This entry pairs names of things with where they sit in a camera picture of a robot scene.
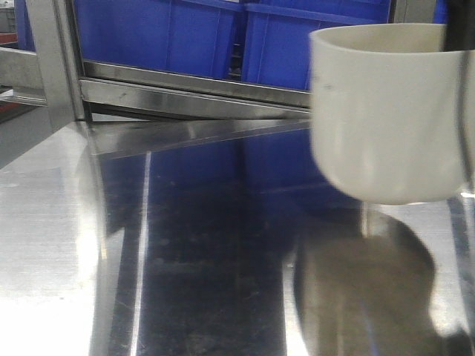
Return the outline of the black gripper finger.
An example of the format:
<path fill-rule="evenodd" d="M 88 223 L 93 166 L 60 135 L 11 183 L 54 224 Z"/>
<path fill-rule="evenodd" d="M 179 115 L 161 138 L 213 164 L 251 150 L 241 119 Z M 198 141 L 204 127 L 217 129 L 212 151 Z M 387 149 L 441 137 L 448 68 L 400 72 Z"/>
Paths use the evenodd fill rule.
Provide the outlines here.
<path fill-rule="evenodd" d="M 457 51 L 463 48 L 465 23 L 465 2 L 449 0 L 447 4 L 447 24 L 445 27 L 444 51 Z"/>

